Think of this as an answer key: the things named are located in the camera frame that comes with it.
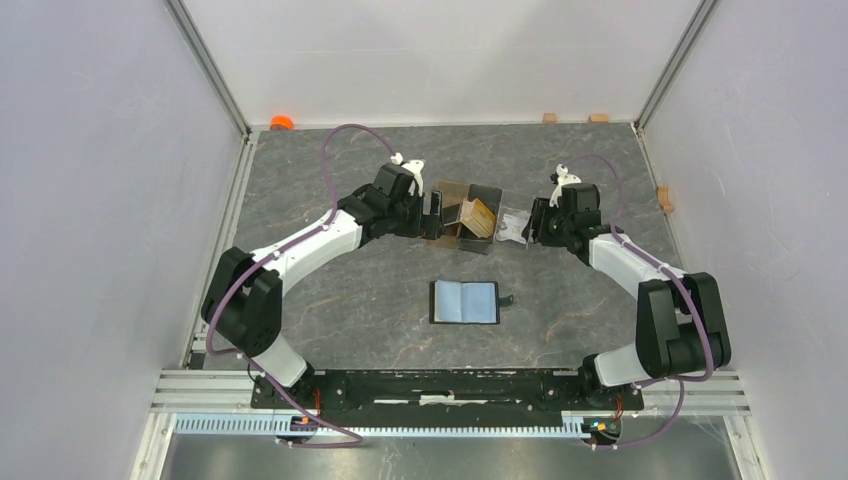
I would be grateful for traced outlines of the black credit card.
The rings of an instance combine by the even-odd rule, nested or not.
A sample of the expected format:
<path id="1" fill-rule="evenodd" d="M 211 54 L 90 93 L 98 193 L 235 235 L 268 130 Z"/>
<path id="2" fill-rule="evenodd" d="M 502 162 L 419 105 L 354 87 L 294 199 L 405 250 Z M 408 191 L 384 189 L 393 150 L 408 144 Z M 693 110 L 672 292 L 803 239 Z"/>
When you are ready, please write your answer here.
<path id="1" fill-rule="evenodd" d="M 442 225 L 447 228 L 448 226 L 458 224 L 460 222 L 461 210 L 461 204 L 443 207 L 440 214 Z"/>

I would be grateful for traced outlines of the amber and black organizer box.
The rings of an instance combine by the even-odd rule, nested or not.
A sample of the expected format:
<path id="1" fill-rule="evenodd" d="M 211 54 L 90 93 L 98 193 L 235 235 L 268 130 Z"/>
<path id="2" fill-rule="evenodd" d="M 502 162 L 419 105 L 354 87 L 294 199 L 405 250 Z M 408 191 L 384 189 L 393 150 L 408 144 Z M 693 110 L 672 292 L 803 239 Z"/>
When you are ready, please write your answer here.
<path id="1" fill-rule="evenodd" d="M 494 243 L 503 190 L 480 184 L 440 180 L 444 233 L 436 247 L 487 255 Z"/>

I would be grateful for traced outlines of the orange card stack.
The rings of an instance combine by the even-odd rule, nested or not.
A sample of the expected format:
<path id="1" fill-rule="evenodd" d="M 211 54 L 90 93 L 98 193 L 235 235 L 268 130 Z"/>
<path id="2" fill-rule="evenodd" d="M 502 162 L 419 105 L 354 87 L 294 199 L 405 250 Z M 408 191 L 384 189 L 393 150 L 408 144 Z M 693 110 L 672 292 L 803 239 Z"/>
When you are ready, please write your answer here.
<path id="1" fill-rule="evenodd" d="M 487 239 L 495 232 L 496 215 L 479 199 L 465 199 L 462 203 L 460 224 L 476 238 Z"/>

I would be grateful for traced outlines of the black card holder wallet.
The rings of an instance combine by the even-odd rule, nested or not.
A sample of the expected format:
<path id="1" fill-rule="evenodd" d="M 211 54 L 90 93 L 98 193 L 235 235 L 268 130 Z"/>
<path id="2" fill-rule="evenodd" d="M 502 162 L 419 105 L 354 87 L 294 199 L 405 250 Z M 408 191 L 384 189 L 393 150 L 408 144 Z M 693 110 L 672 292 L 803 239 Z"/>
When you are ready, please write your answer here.
<path id="1" fill-rule="evenodd" d="M 501 296 L 495 281 L 436 280 L 429 284 L 429 323 L 436 325 L 498 325 L 501 310 L 514 295 Z"/>

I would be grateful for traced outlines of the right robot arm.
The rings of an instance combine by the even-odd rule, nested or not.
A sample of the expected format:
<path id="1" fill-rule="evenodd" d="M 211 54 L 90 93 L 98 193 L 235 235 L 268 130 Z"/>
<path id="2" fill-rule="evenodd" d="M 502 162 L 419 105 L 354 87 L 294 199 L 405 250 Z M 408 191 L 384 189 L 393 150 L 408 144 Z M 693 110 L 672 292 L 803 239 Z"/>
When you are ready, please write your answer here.
<path id="1" fill-rule="evenodd" d="M 532 243 L 566 249 L 636 301 L 634 340 L 587 356 L 578 370 L 577 392 L 585 405 L 602 408 L 628 384 L 703 382 L 729 364 L 732 347 L 717 280 L 660 261 L 604 222 L 597 186 L 560 186 L 552 198 L 535 199 L 523 234 Z"/>

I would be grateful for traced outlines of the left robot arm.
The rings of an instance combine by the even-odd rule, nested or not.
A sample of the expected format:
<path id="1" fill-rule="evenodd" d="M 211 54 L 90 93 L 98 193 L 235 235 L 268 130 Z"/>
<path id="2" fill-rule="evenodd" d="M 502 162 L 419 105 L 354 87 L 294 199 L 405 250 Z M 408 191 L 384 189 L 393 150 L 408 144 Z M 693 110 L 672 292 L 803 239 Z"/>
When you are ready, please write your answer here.
<path id="1" fill-rule="evenodd" d="M 285 295 L 331 260 L 386 234 L 434 240 L 444 231 L 438 191 L 425 196 L 423 160 L 388 162 L 373 182 L 338 200 L 318 221 L 269 246 L 226 250 L 200 305 L 210 333 L 219 333 L 276 383 L 290 407 L 314 394 L 308 362 L 282 334 Z"/>

